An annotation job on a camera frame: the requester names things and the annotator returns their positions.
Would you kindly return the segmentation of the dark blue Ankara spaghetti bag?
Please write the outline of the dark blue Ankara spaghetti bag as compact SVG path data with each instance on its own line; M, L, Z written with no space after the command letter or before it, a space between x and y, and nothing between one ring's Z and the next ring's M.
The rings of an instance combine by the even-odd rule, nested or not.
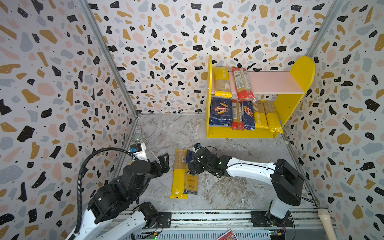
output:
M198 194L198 176L192 175L189 170L188 164L194 159L194 152L191 150L185 150L182 162L185 168L185 190L184 194L197 195Z

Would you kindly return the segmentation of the blue Barilla rigatoni box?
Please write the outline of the blue Barilla rigatoni box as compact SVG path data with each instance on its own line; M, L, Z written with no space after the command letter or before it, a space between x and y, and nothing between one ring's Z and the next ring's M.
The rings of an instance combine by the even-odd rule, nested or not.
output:
M213 97L211 99L209 125L214 127L230 127L232 120L232 100Z

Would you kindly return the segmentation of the blue Barilla spaghetti box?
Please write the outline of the blue Barilla spaghetti box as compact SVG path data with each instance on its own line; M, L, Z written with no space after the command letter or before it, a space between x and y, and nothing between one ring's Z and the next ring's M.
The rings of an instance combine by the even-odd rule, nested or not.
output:
M242 101L242 119L244 130L254 131L255 130L255 117L253 110L253 102Z

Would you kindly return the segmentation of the yellow Pastatime spaghetti bag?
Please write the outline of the yellow Pastatime spaghetti bag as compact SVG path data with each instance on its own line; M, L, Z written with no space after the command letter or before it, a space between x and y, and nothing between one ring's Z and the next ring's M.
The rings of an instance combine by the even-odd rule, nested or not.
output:
M214 68L214 86L215 86L215 97L231 99L231 86L229 70L227 67Z
M269 125L267 122L267 117L264 109L263 102L260 100L253 102L253 111L255 119L255 128L269 130Z

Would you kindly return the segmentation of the red spaghetti bag with barcode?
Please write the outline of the red spaghetti bag with barcode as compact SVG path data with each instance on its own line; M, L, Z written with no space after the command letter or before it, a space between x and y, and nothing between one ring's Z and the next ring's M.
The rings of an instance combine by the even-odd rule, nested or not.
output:
M244 68L232 68L239 101L255 101L248 72Z

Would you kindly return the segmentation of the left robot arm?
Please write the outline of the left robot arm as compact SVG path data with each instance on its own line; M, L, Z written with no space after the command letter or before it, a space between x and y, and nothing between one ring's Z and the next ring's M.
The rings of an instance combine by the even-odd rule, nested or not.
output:
M100 187L83 210L82 182L87 163L98 154L86 158L79 170L77 180L78 219L75 229L67 237L69 240L124 239L142 228L163 226L159 212L150 202L140 204L139 198L148 188L152 179L161 177L170 170L169 154L158 156L158 161L135 160L124 167L123 174L110 183ZM131 217L111 231L101 234L106 225L121 212L136 203Z

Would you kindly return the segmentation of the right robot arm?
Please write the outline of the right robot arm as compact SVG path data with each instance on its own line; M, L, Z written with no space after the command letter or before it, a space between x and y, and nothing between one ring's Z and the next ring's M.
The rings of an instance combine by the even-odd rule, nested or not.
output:
M301 204L304 178L284 159L275 163L256 163L231 156L218 157L200 144L194 146L194 152L195 158L188 163L192 175L208 172L218 179L248 178L271 185L277 196L265 216L269 223L283 220L291 207Z

